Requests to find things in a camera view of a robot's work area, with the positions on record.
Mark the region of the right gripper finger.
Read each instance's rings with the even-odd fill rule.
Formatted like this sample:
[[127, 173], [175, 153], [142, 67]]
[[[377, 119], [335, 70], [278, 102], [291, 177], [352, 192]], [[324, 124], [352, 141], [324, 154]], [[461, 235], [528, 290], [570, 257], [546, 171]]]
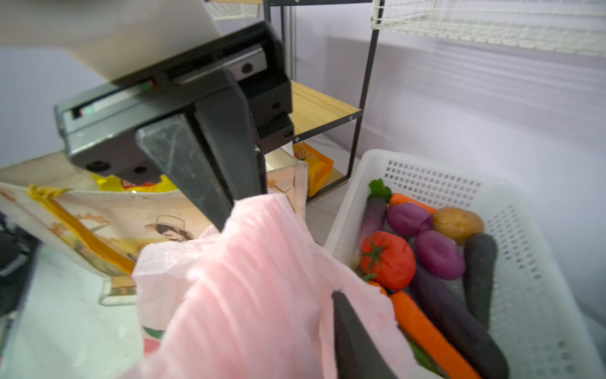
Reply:
[[396, 378], [347, 296], [332, 294], [337, 378]]

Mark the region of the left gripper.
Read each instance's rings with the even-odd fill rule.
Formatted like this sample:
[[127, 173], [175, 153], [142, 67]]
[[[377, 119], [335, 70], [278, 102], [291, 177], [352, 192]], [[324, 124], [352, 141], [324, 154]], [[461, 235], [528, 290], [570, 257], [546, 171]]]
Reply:
[[75, 167], [134, 185], [163, 173], [222, 230], [268, 192], [262, 153], [294, 139], [292, 111], [282, 43], [258, 22], [65, 100], [55, 120]]

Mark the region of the pink plastic grocery bag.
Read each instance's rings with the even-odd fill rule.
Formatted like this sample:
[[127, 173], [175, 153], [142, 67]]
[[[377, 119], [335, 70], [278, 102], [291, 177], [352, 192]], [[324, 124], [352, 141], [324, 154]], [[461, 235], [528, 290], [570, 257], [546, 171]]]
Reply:
[[390, 300], [319, 246], [284, 194], [237, 202], [221, 231], [146, 246], [134, 281], [151, 351], [127, 378], [334, 378], [334, 292], [396, 377], [416, 365]]

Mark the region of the white canvas tote bag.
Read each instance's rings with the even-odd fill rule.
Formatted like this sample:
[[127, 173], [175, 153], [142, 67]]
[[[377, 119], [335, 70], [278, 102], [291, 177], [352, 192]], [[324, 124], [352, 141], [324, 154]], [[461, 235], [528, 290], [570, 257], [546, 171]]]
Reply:
[[196, 238], [211, 221], [178, 191], [153, 193], [149, 189], [102, 191], [93, 176], [72, 166], [63, 153], [1, 170], [1, 211], [42, 242], [101, 277], [99, 304], [134, 303], [136, 288], [131, 273], [90, 249], [28, 188], [60, 190], [55, 199], [81, 227], [87, 228], [130, 263], [152, 243]]

